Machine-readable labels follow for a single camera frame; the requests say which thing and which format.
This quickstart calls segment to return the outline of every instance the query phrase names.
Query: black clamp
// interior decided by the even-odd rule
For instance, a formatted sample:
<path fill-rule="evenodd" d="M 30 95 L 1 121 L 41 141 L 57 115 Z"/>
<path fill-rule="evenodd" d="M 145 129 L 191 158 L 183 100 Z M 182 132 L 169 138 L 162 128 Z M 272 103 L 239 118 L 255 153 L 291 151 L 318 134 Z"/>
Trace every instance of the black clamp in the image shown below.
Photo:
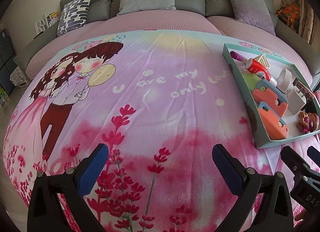
<path fill-rule="evenodd" d="M 281 150 L 281 159 L 294 174 L 294 186 L 291 197 L 308 211 L 299 231 L 319 231 L 320 227 L 320 173 L 312 170 L 310 165 L 290 146 Z M 307 155 L 320 167 L 320 153 L 309 147 Z"/>
<path fill-rule="evenodd" d="M 247 219 L 256 196 L 263 198 L 247 232 L 292 232 L 293 215 L 287 183 L 282 172 L 263 175 L 245 168 L 222 144 L 212 149 L 212 159 L 229 190 L 239 198 L 216 232 L 238 232 Z"/>
<path fill-rule="evenodd" d="M 82 232 L 105 232 L 85 201 L 106 161 L 108 147 L 99 144 L 77 168 L 68 168 L 63 174 L 47 176 L 39 171 L 35 180 L 28 211 L 28 232 L 74 232 L 63 213 L 57 193 L 65 200 Z"/>

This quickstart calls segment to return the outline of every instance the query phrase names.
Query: green toy block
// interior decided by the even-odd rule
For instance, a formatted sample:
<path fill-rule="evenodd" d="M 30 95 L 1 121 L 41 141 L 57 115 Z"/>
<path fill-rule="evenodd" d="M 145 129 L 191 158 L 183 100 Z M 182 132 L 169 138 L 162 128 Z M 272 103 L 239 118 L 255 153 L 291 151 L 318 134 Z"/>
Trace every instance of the green toy block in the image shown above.
<path fill-rule="evenodd" d="M 250 91 L 253 92 L 254 88 L 261 79 L 257 75 L 252 73 L 243 73 L 242 76 L 246 84 L 248 85 Z"/>

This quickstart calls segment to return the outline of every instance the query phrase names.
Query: curtain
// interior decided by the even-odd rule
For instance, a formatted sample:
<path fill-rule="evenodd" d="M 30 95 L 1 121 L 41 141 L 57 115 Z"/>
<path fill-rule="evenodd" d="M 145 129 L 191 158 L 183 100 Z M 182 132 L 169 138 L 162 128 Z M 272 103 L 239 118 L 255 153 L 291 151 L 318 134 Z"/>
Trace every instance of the curtain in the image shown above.
<path fill-rule="evenodd" d="M 300 7 L 298 34 L 312 45 L 319 20 L 307 0 L 281 0 L 281 7 L 292 3 Z"/>

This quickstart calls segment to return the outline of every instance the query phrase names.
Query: refrigerator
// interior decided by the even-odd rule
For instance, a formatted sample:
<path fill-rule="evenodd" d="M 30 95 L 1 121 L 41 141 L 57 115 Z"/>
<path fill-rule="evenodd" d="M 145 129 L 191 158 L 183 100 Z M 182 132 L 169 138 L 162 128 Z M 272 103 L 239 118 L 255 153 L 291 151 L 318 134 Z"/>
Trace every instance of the refrigerator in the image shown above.
<path fill-rule="evenodd" d="M 13 61 L 15 51 L 6 30 L 0 32 L 0 85 L 8 95 L 12 92 L 14 84 L 10 81 L 10 74 L 17 67 Z"/>

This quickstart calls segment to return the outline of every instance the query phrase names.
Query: gray sofa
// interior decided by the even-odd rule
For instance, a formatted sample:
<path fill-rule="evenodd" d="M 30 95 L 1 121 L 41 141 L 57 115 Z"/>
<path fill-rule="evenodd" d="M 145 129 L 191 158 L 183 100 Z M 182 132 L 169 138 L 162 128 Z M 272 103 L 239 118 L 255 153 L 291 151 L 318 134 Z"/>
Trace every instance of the gray sofa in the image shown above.
<path fill-rule="evenodd" d="M 60 9 L 72 0 L 61 0 Z M 276 36 L 291 46 L 304 60 L 313 76 L 311 88 L 320 80 L 320 56 L 298 34 L 288 28 L 275 16 L 274 0 L 264 0 L 270 12 L 275 27 Z M 106 21 L 115 17 L 119 12 L 120 0 L 91 0 L 87 23 Z M 230 0 L 175 0 L 177 10 L 185 10 L 201 14 L 202 16 L 225 16 L 234 18 Z M 29 43 L 25 49 L 15 57 L 15 62 L 25 71 L 32 57 L 44 46 L 57 37 L 58 23 Z"/>

